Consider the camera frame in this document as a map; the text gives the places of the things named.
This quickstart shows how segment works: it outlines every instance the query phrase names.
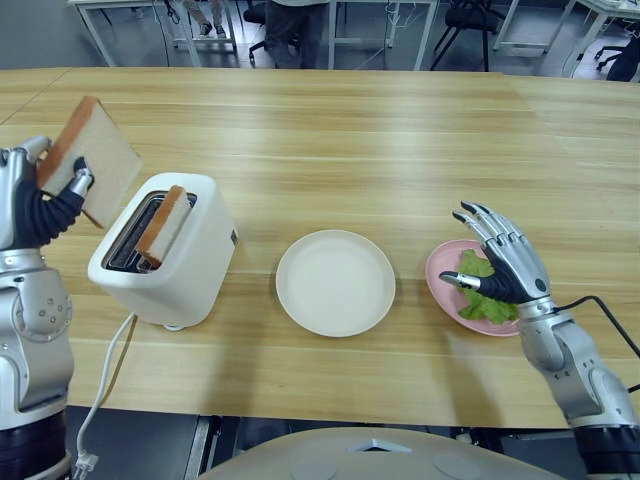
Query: bread crust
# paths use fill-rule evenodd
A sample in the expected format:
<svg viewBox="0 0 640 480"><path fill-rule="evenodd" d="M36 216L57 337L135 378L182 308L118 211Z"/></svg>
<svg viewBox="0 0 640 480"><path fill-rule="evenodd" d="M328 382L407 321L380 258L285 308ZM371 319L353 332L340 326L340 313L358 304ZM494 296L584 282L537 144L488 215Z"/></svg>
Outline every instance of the bread crust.
<svg viewBox="0 0 640 480"><path fill-rule="evenodd" d="M186 190L178 185L173 185L169 189L160 207L158 207L158 210L136 244L135 250L156 268L162 264L162 261L155 258L149 250L165 226L176 202L183 193L186 193Z"/></svg>
<svg viewBox="0 0 640 480"><path fill-rule="evenodd" d="M102 106L96 97L85 96L82 98L71 118L65 125L60 136L49 149L45 159L38 165L36 175L38 188L44 188L55 171L60 168L65 155L85 127L96 105Z"/></svg>

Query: shoe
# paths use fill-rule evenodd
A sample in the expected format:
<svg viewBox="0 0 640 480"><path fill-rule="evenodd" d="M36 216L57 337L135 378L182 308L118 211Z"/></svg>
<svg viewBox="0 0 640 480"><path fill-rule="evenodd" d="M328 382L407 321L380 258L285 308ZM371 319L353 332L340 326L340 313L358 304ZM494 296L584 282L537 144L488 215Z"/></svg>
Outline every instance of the shoe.
<svg viewBox="0 0 640 480"><path fill-rule="evenodd" d="M225 40L227 38L227 32L224 31L222 25L216 25L216 35L220 40Z"/></svg>
<svg viewBox="0 0 640 480"><path fill-rule="evenodd" d="M209 32L211 30L213 30L213 27L209 22L206 22L200 25L200 35L202 35L203 37L206 37L207 35L209 35Z"/></svg>

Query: white toaster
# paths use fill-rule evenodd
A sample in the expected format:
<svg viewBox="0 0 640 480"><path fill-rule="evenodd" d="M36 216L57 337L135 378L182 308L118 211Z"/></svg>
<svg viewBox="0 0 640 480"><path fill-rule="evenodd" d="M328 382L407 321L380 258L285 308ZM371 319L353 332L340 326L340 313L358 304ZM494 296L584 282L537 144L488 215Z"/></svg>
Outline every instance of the white toaster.
<svg viewBox="0 0 640 480"><path fill-rule="evenodd" d="M134 247L173 185L187 191L192 208L154 269ZM140 320L180 330L211 311L236 242L236 228L212 178L162 173L145 182L111 226L89 261L89 278Z"/></svg>

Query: black cable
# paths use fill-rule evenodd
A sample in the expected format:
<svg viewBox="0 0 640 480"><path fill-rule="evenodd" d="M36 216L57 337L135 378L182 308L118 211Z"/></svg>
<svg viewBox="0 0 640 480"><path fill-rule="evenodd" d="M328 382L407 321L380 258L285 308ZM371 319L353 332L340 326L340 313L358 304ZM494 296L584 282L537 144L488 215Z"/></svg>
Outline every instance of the black cable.
<svg viewBox="0 0 640 480"><path fill-rule="evenodd" d="M158 21L158 25L160 26L160 32L162 33L162 43L164 44L164 56L167 59L167 67L170 67L171 64L169 63L169 49L167 48L167 37L165 36L164 27L162 26L162 20L160 20L160 16L158 15L158 10L156 10L156 0L153 0L151 2L151 6L153 7L153 14L155 15L156 20Z"/></svg>
<svg viewBox="0 0 640 480"><path fill-rule="evenodd" d="M171 6L169 0L164 0L164 6L167 7L167 16L171 19L174 25L178 25L180 23L180 15L178 15L175 8Z"/></svg>
<svg viewBox="0 0 640 480"><path fill-rule="evenodd" d="M607 305L600 299L600 297L597 297L595 295L587 295L586 297L582 297L579 300L576 300L575 302L570 303L569 305L565 305L563 307L555 307L553 309L553 312L554 313L558 313L558 312L561 312L563 310L569 310L569 309L571 309L573 307L577 307L578 305L583 304L587 300L593 300L594 302L596 302L598 304L598 306L602 309L602 311L607 316L609 321L613 324L613 326L618 331L618 333L622 336L622 338L624 338L625 342L627 342L627 345L629 345L629 347L631 347L631 350L633 350L633 352L638 356L638 358L640 358L640 348L638 348L638 346L631 339L631 337L626 332L626 330L622 327L622 325L620 325L618 320L616 320L616 317L613 316L613 313L611 313L611 311L609 310ZM640 390L640 384L634 385L633 387L629 388L628 391L629 391L629 393L633 393L633 392L635 392L637 390Z"/></svg>
<svg viewBox="0 0 640 480"><path fill-rule="evenodd" d="M383 70L387 69L387 48L389 48L387 46L387 32L389 31L389 10L388 9L390 6L391 6L391 0L387 0L387 4L384 7L384 16L385 16L386 22L384 22L384 44L382 45L382 48L384 49L382 50L382 69Z"/></svg>

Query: table leg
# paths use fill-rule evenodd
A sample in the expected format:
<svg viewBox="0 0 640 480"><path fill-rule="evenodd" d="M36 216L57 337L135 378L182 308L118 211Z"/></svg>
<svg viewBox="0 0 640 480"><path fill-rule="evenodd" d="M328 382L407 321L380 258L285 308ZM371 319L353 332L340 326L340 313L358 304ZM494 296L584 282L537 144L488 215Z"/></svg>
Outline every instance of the table leg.
<svg viewBox="0 0 640 480"><path fill-rule="evenodd" d="M389 21L389 12L386 11L385 7L385 21ZM389 37L389 41L385 38L384 41L387 43L387 47L393 48L393 41L396 38L396 29L398 28L398 20L400 20L400 2L395 4L395 8L393 9L393 20L391 20L391 35Z"/></svg>
<svg viewBox="0 0 640 480"><path fill-rule="evenodd" d="M509 5L509 11L507 12L507 16L502 22L502 27L500 27L500 31L498 32L498 38L496 38L496 43L493 44L493 50L498 50L502 46L502 39L509 30L509 25L511 25L511 20L513 19L513 15L516 13L516 8L518 8L518 4L520 0L512 0L511 5Z"/></svg>
<svg viewBox="0 0 640 480"><path fill-rule="evenodd" d="M436 10L438 9L438 0L428 3L429 11L427 12L427 18L424 21L424 28L422 29L422 37L420 39L420 47L418 48L418 56L416 57L416 64L413 66L414 70L420 70L424 60L424 52L427 48L427 40L429 40L429 33L433 26L433 20L436 18Z"/></svg>
<svg viewBox="0 0 640 480"><path fill-rule="evenodd" d="M567 18L569 18L569 15L571 14L571 11L573 10L573 7L575 6L575 4L576 4L576 0L570 0L569 3L567 3L567 6L564 7L564 10L562 11L562 16L560 17L560 21L558 22L558 25L556 26L556 29L553 32L553 35L551 35L551 38L549 39L549 43L547 44L547 48L544 49L544 53L549 52L549 49L556 41L556 38L558 38L558 34L560 33L560 30L562 30L562 26L567 21Z"/></svg>
<svg viewBox="0 0 640 480"><path fill-rule="evenodd" d="M191 26L187 25L187 22L184 20L187 18L187 9L184 7L184 3L179 1L176 3L176 6L180 10L178 13L180 15L180 27L184 32L184 39L187 43L187 50L189 50L189 56L191 57L191 64L194 67L200 68L202 64L200 63L200 57L198 57L198 50L196 50L196 44L193 42L193 30L191 30Z"/></svg>
<svg viewBox="0 0 640 480"><path fill-rule="evenodd" d="M569 60L565 63L565 66L562 69L563 77L570 77L573 75L573 72L575 72L580 60L582 60L585 50L596 39L598 33L600 33L602 25L607 21L607 18L609 18L609 16L606 13L598 14L587 34L582 38L577 48L571 52Z"/></svg>
<svg viewBox="0 0 640 480"><path fill-rule="evenodd" d="M337 0L329 2L329 65L327 68L333 70L336 57L336 9Z"/></svg>
<svg viewBox="0 0 640 480"><path fill-rule="evenodd" d="M235 51L238 50L238 45L236 45L236 34L233 31L233 21L231 20L231 10L229 10L229 2L227 0L224 0L224 13L227 16L227 26L229 27L229 38L231 39L231 42L233 43L233 49Z"/></svg>
<svg viewBox="0 0 640 480"><path fill-rule="evenodd" d="M107 47L105 47L104 43L102 42L102 38L100 38L100 35L98 34L96 25L91 19L91 13L89 12L89 9L81 7L79 5L77 5L76 8L78 9L78 13L82 17L82 20L84 20L84 23L87 26L87 30L89 30L89 34L91 35L91 38L93 38L93 41L95 42L96 47L98 47L98 51L100 52L100 55L102 55L102 58L104 59L106 64L110 67L117 67L118 65L113 60L113 57L107 50Z"/></svg>

